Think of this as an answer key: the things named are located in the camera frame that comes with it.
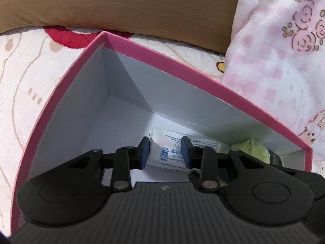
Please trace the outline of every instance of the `blue barcode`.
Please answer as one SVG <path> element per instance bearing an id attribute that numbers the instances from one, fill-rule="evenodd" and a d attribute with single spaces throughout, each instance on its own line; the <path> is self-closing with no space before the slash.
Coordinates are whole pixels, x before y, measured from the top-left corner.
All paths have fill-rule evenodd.
<path id="1" fill-rule="evenodd" d="M 168 148 L 163 148 L 160 153 L 160 160 L 162 161 L 167 161 L 168 159 L 168 154 L 169 154 L 169 149 Z"/>

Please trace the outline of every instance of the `metal pin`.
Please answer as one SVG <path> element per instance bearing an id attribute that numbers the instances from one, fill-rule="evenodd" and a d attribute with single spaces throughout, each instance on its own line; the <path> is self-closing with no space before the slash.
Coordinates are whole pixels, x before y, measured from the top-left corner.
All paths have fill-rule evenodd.
<path id="1" fill-rule="evenodd" d="M 215 181 L 212 181 L 212 180 L 207 180 L 207 181 L 202 182 L 202 186 L 205 189 L 214 189 L 214 188 L 218 187 L 218 183 Z"/>
<path id="2" fill-rule="evenodd" d="M 116 189 L 125 189 L 128 186 L 129 186 L 129 183 L 126 181 L 122 181 L 122 180 L 119 180 L 119 181 L 116 181 L 113 183 L 113 187 Z"/>

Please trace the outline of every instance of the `green plastic bag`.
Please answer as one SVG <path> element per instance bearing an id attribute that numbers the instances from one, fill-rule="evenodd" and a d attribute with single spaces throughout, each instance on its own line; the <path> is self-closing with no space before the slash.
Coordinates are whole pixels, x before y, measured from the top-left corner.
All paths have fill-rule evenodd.
<path id="1" fill-rule="evenodd" d="M 258 140 L 247 140 L 235 145 L 232 145 L 230 149 L 239 149 L 255 159 L 263 161 L 264 163 L 270 164 L 270 153 L 261 141 Z"/>

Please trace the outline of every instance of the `ribbed black surface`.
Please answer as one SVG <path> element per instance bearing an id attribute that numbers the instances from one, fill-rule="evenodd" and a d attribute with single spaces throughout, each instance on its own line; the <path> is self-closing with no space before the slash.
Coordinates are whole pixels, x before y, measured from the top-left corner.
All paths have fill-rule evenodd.
<path id="1" fill-rule="evenodd" d="M 23 226 L 10 241 L 21 244 L 261 243 L 312 244 L 319 239 L 301 223 L 265 228 L 241 221 L 220 198 L 191 183 L 141 183 L 114 194 L 103 210 L 65 228 Z"/>

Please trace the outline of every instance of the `open box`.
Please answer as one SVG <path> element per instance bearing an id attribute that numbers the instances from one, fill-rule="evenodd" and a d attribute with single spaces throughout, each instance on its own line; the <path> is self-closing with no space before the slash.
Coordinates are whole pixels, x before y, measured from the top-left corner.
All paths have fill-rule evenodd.
<path id="1" fill-rule="evenodd" d="M 225 144 L 258 139 L 285 167 L 311 171 L 312 149 L 276 119 L 204 74 L 109 32 L 90 43 L 40 114 L 17 173 L 14 196 L 35 177 L 86 151 L 136 146 L 154 127 Z M 146 166 L 136 181 L 187 181 L 187 173 Z M 103 183 L 109 184 L 109 171 Z"/>

